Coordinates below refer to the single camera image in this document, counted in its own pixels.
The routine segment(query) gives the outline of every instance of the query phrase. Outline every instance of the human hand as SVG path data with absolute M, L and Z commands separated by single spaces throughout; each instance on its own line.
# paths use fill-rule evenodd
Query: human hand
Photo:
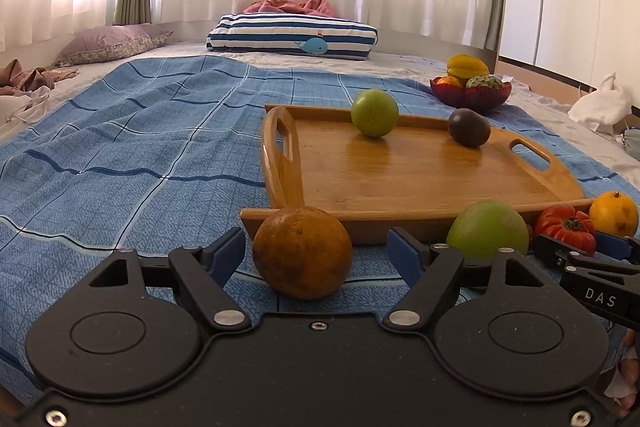
M 626 335 L 622 341 L 622 345 L 627 349 L 636 345 L 636 332 L 632 330 L 626 330 Z M 638 359 L 623 359 L 620 362 L 620 375 L 622 375 L 625 383 L 636 389 L 638 384 L 638 378 L 640 377 L 640 363 Z M 617 410 L 620 416 L 625 417 L 631 412 L 631 408 L 636 403 L 638 393 L 631 393 L 628 396 L 619 399 L 620 404 L 617 406 Z

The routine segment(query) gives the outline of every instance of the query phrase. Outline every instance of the orange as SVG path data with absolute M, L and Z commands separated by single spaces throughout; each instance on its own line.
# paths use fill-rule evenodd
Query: orange
M 638 231 L 638 207 L 634 200 L 618 190 L 604 192 L 595 198 L 589 218 L 598 232 L 633 236 Z
M 294 299 L 336 291 L 351 269 L 351 239 L 342 223 L 312 206 L 271 214 L 255 234 L 254 264 L 274 290 Z
M 462 80 L 460 80 L 459 78 L 456 78 L 455 76 L 441 76 L 440 79 L 437 81 L 437 84 L 450 84 L 451 86 L 456 86 L 456 87 L 465 87 L 465 84 L 463 83 Z

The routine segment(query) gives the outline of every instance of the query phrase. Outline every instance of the bed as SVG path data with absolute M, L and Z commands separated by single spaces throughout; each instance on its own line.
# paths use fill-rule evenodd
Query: bed
M 24 353 L 30 324 L 114 247 L 158 255 L 208 244 L 239 224 L 242 206 L 268 206 L 265 103 L 348 107 L 359 89 L 381 87 L 403 111 L 450 113 L 427 87 L 444 64 L 419 57 L 207 54 L 177 43 L 79 70 L 52 91 L 48 118 L 0 127 L 0 385 L 22 401 L 39 392 Z M 522 84 L 509 104 L 493 124 L 552 149 L 587 194 L 617 188 L 640 203 L 638 163 L 615 143 Z M 225 290 L 256 319 L 267 309 L 384 313 L 407 288 L 384 249 L 369 247 L 343 289 L 316 303 L 275 296 L 249 256 Z

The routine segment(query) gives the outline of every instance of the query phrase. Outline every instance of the wooden tray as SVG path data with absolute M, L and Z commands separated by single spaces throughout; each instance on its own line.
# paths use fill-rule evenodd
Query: wooden tray
M 447 120 L 401 114 L 382 139 L 361 135 L 349 109 L 267 105 L 262 170 L 272 208 L 244 208 L 253 238 L 278 208 L 308 204 L 334 214 L 354 245 L 386 242 L 391 227 L 420 241 L 442 241 L 456 216 L 480 200 L 497 200 L 533 222 L 549 204 L 586 210 L 578 182 L 538 143 L 492 127 L 478 149 L 456 143 Z M 282 150 L 278 146 L 282 136 Z M 544 158 L 541 171 L 513 152 L 524 145 Z

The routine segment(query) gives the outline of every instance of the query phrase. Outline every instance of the red tomato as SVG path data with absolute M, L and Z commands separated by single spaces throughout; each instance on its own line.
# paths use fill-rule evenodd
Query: red tomato
M 595 229 L 589 216 L 570 204 L 554 204 L 540 214 L 534 235 L 541 233 L 584 250 L 590 257 L 596 251 Z

